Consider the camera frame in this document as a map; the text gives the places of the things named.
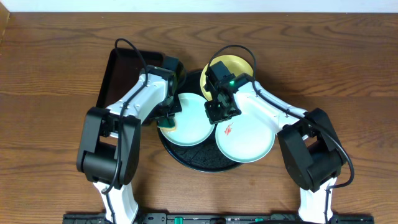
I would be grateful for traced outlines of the green and yellow sponge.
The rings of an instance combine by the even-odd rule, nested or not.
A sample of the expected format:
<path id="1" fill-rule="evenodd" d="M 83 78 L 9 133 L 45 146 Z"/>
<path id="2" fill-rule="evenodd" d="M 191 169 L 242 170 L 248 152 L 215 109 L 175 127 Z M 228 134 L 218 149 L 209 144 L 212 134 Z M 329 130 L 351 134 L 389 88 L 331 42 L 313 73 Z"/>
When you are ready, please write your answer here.
<path id="1" fill-rule="evenodd" d="M 157 127 L 166 131 L 173 131 L 176 128 L 173 118 L 162 118 L 158 120 Z"/>

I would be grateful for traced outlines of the light green plate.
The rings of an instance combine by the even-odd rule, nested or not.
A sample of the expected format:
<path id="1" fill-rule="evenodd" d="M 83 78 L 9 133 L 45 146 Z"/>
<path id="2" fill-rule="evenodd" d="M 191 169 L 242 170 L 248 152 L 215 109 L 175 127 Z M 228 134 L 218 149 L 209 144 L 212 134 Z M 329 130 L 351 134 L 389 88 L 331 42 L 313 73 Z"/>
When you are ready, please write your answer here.
<path id="1" fill-rule="evenodd" d="M 275 132 L 267 123 L 244 114 L 217 124 L 215 140 L 228 159 L 250 163 L 268 154 L 274 145 Z"/>
<path id="2" fill-rule="evenodd" d="M 164 137 L 178 146 L 194 146 L 203 142 L 214 130 L 205 112 L 206 99 L 194 93 L 178 95 L 182 111 L 175 114 L 173 128 L 160 128 Z"/>

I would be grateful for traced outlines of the yellow plate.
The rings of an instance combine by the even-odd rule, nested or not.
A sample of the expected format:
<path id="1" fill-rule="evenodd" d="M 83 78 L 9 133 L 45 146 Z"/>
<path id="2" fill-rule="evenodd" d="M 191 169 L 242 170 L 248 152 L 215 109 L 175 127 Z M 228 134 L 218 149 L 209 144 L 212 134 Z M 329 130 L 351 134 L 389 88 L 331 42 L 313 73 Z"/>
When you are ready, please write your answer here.
<path id="1" fill-rule="evenodd" d="M 235 56 L 235 55 L 222 55 L 218 56 L 212 60 L 211 65 L 223 62 L 227 69 L 233 73 L 234 75 L 238 76 L 242 73 L 247 73 L 250 76 L 253 76 L 253 68 L 252 66 L 245 61 L 245 59 Z M 206 98 L 207 101 L 212 100 L 211 93 L 205 90 L 205 83 L 206 83 L 206 75 L 205 72 L 207 71 L 208 64 L 205 65 L 204 69 L 200 75 L 200 89 L 203 93 L 203 96 Z"/>

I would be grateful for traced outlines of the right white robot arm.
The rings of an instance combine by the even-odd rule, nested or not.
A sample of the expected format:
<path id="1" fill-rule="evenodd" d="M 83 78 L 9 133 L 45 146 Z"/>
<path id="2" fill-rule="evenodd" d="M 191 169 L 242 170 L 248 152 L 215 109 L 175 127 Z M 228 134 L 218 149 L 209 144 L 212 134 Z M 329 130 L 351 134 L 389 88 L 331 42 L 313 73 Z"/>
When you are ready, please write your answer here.
<path id="1" fill-rule="evenodd" d="M 300 187 L 298 214 L 305 222 L 328 223 L 333 189 L 341 168 L 353 164 L 343 149 L 328 115 L 308 112 L 278 99 L 248 74 L 206 74 L 205 103 L 216 143 L 228 158 L 249 163 L 263 158 L 279 142 L 285 168 Z"/>

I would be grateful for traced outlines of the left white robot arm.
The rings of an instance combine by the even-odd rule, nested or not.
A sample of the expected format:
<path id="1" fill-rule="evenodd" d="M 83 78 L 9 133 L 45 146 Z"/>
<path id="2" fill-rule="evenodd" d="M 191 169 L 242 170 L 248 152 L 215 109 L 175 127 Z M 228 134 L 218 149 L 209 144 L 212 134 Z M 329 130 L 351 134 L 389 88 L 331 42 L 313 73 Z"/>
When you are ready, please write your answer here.
<path id="1" fill-rule="evenodd" d="M 134 223 L 137 218 L 131 182 L 139 163 L 141 126 L 155 109 L 172 107 L 180 78 L 175 70 L 147 65 L 118 101 L 88 110 L 76 168 L 100 192 L 106 221 Z"/>

